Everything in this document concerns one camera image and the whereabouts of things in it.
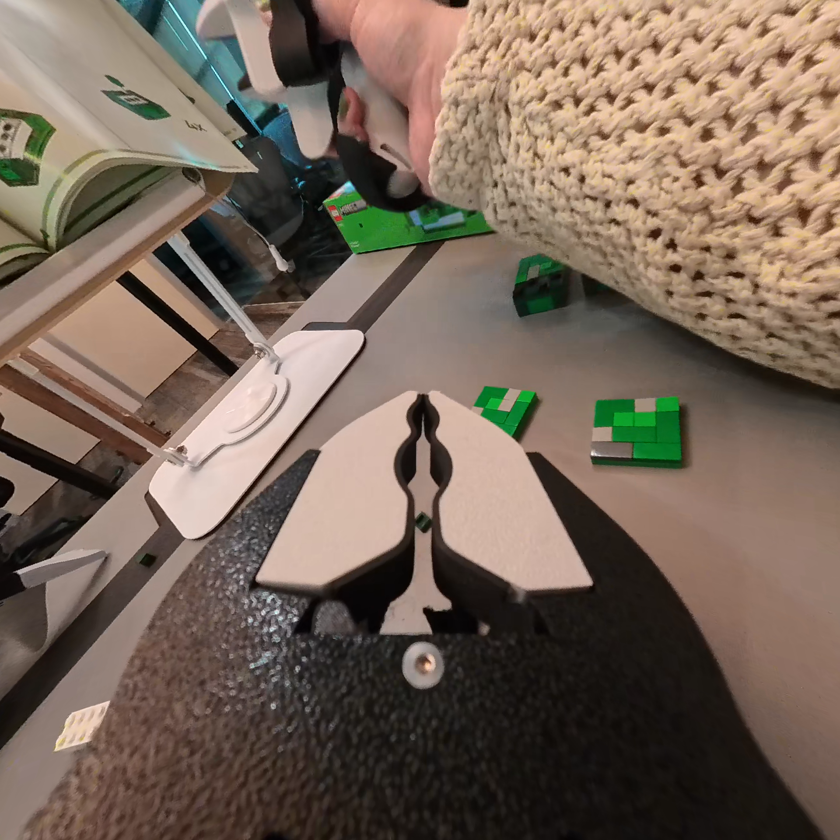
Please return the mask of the lego instruction booklet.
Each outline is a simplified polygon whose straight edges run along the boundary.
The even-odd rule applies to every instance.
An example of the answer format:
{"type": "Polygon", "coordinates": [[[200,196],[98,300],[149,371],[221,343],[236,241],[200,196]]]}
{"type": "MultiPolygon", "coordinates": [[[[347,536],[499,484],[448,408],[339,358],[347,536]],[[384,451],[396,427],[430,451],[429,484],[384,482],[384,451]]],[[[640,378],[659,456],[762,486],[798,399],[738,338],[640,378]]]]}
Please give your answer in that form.
{"type": "Polygon", "coordinates": [[[1,3],[1,134],[2,287],[160,182],[257,171],[116,2],[1,3]]]}

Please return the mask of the pile of dark green pieces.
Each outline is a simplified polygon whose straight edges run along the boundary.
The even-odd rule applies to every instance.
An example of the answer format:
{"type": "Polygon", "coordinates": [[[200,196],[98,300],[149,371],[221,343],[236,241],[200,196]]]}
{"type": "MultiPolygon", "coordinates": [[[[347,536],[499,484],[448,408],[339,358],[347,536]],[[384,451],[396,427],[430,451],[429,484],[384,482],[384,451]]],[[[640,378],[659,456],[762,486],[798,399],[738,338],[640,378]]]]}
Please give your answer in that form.
{"type": "MultiPolygon", "coordinates": [[[[421,511],[416,515],[415,526],[420,532],[427,533],[433,526],[433,519],[424,511],[421,511]]],[[[139,564],[144,568],[150,568],[157,560],[158,556],[150,552],[144,552],[138,558],[139,564]]]]}

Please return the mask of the group of black office chairs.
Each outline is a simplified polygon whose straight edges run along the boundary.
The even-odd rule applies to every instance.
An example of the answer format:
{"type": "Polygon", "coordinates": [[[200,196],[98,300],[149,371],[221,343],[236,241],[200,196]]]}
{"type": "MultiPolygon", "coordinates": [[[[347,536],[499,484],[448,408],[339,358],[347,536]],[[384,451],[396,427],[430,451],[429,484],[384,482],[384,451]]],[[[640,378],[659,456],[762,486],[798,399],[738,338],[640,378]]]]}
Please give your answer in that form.
{"type": "Polygon", "coordinates": [[[343,172],[301,152],[287,109],[271,107],[259,127],[240,143],[257,171],[237,175],[228,197],[286,262],[342,261],[350,251],[324,202],[343,172]]]}

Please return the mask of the green lego panel with studs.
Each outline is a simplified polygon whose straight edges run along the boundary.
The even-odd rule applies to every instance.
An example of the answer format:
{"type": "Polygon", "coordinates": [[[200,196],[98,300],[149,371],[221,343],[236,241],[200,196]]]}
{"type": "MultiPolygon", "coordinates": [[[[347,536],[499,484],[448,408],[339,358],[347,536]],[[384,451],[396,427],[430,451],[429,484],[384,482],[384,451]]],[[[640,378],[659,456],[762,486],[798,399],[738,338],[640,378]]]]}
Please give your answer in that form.
{"type": "Polygon", "coordinates": [[[596,401],[591,463],[594,466],[681,468],[684,465],[681,408],[676,396],[596,401]]]}

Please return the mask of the person's right hand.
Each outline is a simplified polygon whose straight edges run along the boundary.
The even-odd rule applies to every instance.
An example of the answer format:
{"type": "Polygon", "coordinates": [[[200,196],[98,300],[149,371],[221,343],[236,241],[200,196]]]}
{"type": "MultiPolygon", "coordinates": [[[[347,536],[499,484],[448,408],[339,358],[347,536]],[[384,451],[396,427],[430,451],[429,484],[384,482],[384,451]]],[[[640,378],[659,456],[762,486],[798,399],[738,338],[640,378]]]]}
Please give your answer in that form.
{"type": "Polygon", "coordinates": [[[442,85],[467,6],[432,1],[314,1],[327,41],[351,43],[361,63],[407,110],[408,147],[424,192],[431,196],[430,156],[442,85]]]}

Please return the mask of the spare hand-held gripper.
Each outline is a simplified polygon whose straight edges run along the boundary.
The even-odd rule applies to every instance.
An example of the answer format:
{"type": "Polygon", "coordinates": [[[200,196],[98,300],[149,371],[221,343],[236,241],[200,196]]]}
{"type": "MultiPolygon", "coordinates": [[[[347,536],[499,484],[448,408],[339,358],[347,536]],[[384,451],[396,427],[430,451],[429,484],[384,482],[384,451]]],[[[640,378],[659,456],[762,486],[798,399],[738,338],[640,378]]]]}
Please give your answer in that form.
{"type": "Polygon", "coordinates": [[[76,549],[2,576],[1,697],[5,697],[80,614],[109,559],[76,549]]]}

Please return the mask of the flat green lego panel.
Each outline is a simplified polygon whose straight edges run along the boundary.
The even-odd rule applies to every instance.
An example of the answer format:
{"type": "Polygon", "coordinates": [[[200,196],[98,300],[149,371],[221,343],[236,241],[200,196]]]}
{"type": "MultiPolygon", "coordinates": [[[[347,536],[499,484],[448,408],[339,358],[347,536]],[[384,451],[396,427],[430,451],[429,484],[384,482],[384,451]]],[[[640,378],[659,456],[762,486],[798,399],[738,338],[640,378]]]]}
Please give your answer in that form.
{"type": "Polygon", "coordinates": [[[538,405],[539,397],[534,391],[486,385],[471,410],[520,440],[538,405]]]}

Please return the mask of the white book stand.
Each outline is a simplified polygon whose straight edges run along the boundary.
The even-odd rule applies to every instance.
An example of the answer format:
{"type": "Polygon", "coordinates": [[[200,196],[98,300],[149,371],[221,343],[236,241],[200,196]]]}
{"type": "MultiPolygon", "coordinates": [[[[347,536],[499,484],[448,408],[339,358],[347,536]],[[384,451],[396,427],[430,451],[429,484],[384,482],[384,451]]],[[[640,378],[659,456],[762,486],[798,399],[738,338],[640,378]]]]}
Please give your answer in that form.
{"type": "Polygon", "coordinates": [[[150,494],[185,539],[215,530],[331,390],[364,345],[358,329],[308,329],[271,344],[199,259],[184,226],[219,201],[232,177],[188,171],[2,289],[2,364],[164,241],[245,335],[254,361],[183,444],[168,446],[150,494]]]}

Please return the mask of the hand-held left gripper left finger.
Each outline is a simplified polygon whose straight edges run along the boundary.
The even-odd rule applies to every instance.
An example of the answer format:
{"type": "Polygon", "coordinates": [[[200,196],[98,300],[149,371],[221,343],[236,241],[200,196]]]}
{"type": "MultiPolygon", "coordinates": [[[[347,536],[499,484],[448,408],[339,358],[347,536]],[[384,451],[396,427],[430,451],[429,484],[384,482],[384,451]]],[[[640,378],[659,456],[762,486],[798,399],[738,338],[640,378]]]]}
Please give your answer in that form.
{"type": "Polygon", "coordinates": [[[255,581],[313,606],[342,603],[352,622],[382,629],[412,582],[416,443],[424,398],[400,394],[356,418],[318,452],[255,581]]]}

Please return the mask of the green lego box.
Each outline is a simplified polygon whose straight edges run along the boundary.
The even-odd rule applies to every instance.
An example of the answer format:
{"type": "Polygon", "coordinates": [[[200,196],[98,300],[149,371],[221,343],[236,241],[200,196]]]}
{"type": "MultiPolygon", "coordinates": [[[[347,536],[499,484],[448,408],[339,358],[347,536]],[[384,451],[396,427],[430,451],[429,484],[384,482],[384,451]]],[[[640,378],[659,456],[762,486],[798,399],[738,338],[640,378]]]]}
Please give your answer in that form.
{"type": "Polygon", "coordinates": [[[333,192],[323,207],[355,255],[492,232],[480,212],[434,199],[408,213],[381,210],[370,206],[351,182],[333,192]]]}

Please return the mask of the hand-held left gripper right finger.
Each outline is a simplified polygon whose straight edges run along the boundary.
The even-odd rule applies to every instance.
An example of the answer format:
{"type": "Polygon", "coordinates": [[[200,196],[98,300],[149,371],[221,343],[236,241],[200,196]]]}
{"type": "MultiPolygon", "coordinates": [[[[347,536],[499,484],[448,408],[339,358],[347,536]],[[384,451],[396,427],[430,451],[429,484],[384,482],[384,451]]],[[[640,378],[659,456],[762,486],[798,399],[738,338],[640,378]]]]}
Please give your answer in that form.
{"type": "Polygon", "coordinates": [[[442,392],[427,394],[432,568],[458,617],[543,634],[538,598],[593,586],[526,451],[442,392]]]}

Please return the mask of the white lego brick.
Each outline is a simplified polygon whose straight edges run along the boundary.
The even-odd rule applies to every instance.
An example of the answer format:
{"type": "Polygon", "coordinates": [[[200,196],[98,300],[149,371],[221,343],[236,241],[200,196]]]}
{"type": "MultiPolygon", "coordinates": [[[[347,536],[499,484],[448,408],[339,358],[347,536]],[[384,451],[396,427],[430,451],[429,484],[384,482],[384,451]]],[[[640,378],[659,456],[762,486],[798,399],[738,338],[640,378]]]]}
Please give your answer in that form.
{"type": "Polygon", "coordinates": [[[54,747],[54,752],[77,749],[89,743],[99,730],[109,710],[110,702],[75,710],[65,720],[54,747]]]}

